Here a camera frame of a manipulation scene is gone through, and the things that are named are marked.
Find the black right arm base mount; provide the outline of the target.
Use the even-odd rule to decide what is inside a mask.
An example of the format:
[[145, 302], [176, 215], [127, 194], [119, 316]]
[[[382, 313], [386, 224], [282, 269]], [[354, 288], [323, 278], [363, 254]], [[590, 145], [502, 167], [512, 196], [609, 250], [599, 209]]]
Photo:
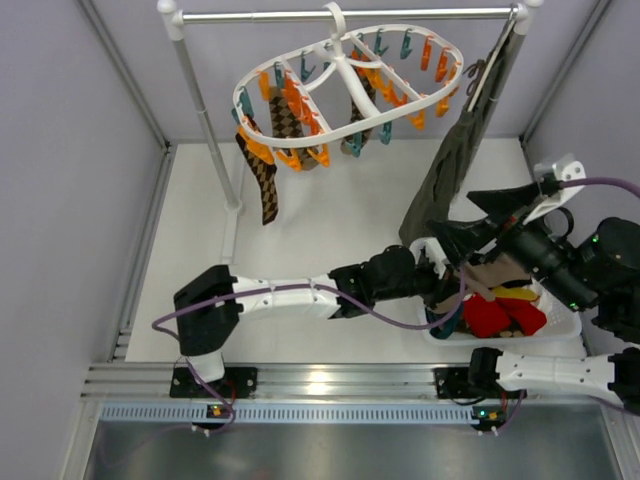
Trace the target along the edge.
[[477, 386], [470, 383], [467, 367], [440, 367], [433, 370], [437, 398], [450, 400], [462, 406], [471, 406], [485, 400], [511, 400], [518, 391], [507, 391], [497, 384]]

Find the beige ribbed sock striped cuff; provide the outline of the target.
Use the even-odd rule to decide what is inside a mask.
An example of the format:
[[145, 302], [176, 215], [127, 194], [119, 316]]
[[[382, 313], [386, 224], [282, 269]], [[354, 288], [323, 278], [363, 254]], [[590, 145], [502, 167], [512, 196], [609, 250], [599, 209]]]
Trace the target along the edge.
[[[482, 285], [478, 282], [472, 280], [466, 281], [462, 301], [476, 294], [481, 288]], [[448, 283], [435, 294], [432, 300], [426, 303], [426, 308], [438, 315], [446, 314], [456, 307], [459, 298], [459, 289], [460, 283], [458, 281]]]

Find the white round clip hanger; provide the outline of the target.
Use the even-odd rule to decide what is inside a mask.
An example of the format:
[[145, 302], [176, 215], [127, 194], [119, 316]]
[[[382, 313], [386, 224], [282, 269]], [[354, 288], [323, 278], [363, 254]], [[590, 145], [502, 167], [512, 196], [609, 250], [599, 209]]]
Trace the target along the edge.
[[[351, 30], [335, 2], [327, 39], [278, 55], [246, 74], [235, 86], [232, 116], [249, 150], [267, 164], [281, 162], [300, 171], [295, 154], [305, 148], [329, 166], [329, 146], [354, 135], [350, 148], [360, 154], [359, 132], [372, 129], [387, 144], [396, 122], [424, 129], [428, 111], [445, 115], [458, 91], [464, 57], [438, 33], [417, 25], [391, 23]], [[373, 104], [358, 77], [376, 89]], [[275, 138], [269, 88], [277, 86], [302, 124], [300, 138]], [[351, 101], [364, 119], [352, 123]]]

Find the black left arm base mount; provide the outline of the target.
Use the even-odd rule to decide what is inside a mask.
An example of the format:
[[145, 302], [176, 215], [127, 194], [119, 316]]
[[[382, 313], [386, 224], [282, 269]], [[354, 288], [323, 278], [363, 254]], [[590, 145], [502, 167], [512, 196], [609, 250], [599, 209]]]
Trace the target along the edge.
[[[227, 400], [251, 398], [258, 386], [258, 369], [255, 367], [228, 367], [221, 380], [209, 386]], [[173, 370], [169, 397], [176, 399], [210, 398], [211, 394], [201, 386], [187, 367]]]

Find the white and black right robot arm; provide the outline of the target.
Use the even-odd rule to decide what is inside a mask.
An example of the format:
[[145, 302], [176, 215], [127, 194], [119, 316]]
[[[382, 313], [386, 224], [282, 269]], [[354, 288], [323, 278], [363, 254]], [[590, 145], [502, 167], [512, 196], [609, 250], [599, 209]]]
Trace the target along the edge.
[[628, 343], [617, 354], [585, 358], [518, 355], [473, 350], [468, 381], [478, 389], [528, 389], [586, 395], [630, 414], [639, 412], [639, 226], [618, 217], [602, 220], [579, 246], [556, 237], [542, 219], [554, 200], [586, 180], [552, 180], [504, 190], [472, 191], [485, 212], [471, 222], [430, 220], [428, 229], [446, 258], [461, 267], [476, 251], [495, 246], [486, 259], [505, 254], [573, 312], [592, 308], [597, 327]]

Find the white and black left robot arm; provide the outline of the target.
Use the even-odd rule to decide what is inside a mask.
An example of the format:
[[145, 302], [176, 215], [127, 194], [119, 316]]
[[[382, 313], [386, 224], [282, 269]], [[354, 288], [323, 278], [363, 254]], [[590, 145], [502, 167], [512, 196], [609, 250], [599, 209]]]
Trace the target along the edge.
[[209, 384], [225, 376], [222, 347], [245, 320], [275, 317], [350, 319], [382, 316], [379, 302], [420, 296], [464, 298], [464, 279], [440, 259], [418, 263], [412, 252], [392, 245], [362, 263], [342, 266], [311, 278], [251, 279], [215, 265], [173, 298], [180, 353]]

